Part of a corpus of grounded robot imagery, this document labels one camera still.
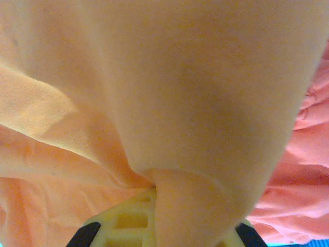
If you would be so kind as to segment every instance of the peach cloth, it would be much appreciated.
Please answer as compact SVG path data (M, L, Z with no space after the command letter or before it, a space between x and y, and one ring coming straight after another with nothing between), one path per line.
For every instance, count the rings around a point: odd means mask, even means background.
M102 99L91 99L97 85L89 78L40 80L20 69L5 5L0 1L0 242L66 246L88 218L151 184L127 163L111 118L97 105ZM81 45L70 49L83 62ZM329 238L328 140L329 47L286 153L249 217L266 241Z

